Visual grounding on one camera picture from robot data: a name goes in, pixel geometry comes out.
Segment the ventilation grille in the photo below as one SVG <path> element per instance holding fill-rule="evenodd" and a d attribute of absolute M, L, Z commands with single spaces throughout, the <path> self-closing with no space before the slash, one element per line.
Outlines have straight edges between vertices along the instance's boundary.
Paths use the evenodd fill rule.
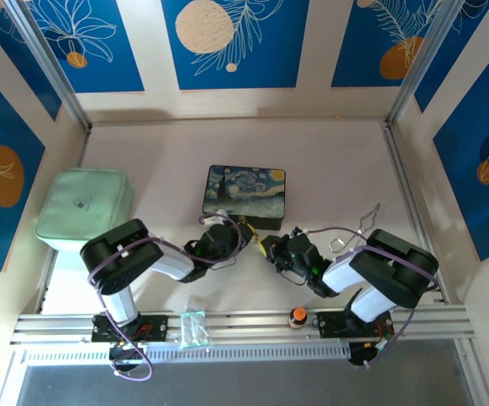
<path fill-rule="evenodd" d="M 151 347 L 153 363 L 237 362 L 299 359 L 349 359 L 347 343 L 222 345 L 215 348 L 181 350 L 179 347 Z M 31 351 L 27 365 L 99 365 L 108 362 L 107 351 Z"/>

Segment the white table surface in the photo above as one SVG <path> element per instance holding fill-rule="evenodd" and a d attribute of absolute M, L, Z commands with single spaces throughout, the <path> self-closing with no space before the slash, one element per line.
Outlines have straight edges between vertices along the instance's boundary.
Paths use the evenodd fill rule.
<path fill-rule="evenodd" d="M 132 217 L 141 219 L 155 235 L 181 245 L 205 231 L 196 218 L 213 164 L 286 170 L 283 229 L 260 234 L 282 235 L 295 226 L 357 229 L 360 218 L 380 202 L 376 227 L 417 242 L 376 121 L 213 120 L 101 126 L 92 130 L 84 160 L 84 167 L 125 172 L 135 187 Z M 327 244 L 333 237 L 324 233 L 310 239 L 331 257 Z M 101 306 L 86 277 L 78 254 L 60 253 L 43 314 L 99 312 Z M 142 311 L 339 307 L 354 292 L 322 299 L 306 286 L 294 286 L 253 244 L 239 254 L 236 265 L 208 271 L 196 282 L 179 283 L 146 272 L 132 289 Z M 421 303 L 430 301 L 424 297 Z"/>

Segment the starry night box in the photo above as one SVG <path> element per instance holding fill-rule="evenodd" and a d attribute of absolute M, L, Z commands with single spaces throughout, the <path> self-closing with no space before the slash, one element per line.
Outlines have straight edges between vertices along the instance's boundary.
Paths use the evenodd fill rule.
<path fill-rule="evenodd" d="M 286 207 L 286 173 L 262 167 L 209 168 L 203 212 L 225 210 L 234 220 L 245 217 L 255 228 L 280 230 Z"/>

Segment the metal hook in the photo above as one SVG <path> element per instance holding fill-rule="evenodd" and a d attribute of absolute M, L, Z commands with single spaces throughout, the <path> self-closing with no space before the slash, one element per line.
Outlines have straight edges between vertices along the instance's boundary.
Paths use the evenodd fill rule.
<path fill-rule="evenodd" d="M 374 206 L 374 209 L 372 209 L 369 213 L 365 214 L 361 219 L 360 219 L 360 227 L 358 228 L 357 232 L 359 234 L 365 234 L 367 231 L 370 231 L 374 228 L 374 225 L 376 223 L 376 214 L 378 214 L 380 210 L 380 203 L 378 203 L 376 206 Z M 365 225 L 364 226 L 364 222 L 367 218 L 369 217 L 372 217 L 371 219 L 371 223 L 369 225 Z M 354 241 L 354 239 L 357 239 L 357 236 L 355 235 L 352 235 L 352 237 L 350 237 L 350 239 L 348 240 L 348 242 L 344 243 L 343 240 L 341 240 L 340 238 L 338 237 L 335 237 L 330 243 L 329 243 L 329 250 L 331 252 L 333 252 L 333 254 L 338 254 L 340 252 L 342 252 L 352 241 Z M 357 247 L 357 245 L 360 243 L 360 240 L 361 239 L 357 239 L 357 241 L 355 242 L 355 245 L 354 245 L 354 248 Z M 332 244 L 334 242 L 338 242 L 339 244 L 341 244 L 341 247 L 338 249 L 338 250 L 335 250 L 333 247 L 332 247 Z"/>

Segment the mint green bag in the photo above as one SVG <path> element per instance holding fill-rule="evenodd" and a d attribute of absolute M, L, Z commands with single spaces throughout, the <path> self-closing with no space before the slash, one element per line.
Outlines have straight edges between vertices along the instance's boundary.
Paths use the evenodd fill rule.
<path fill-rule="evenodd" d="M 68 169 L 57 175 L 36 225 L 55 250 L 79 252 L 90 239 L 129 220 L 134 191 L 126 175 L 108 169 Z"/>

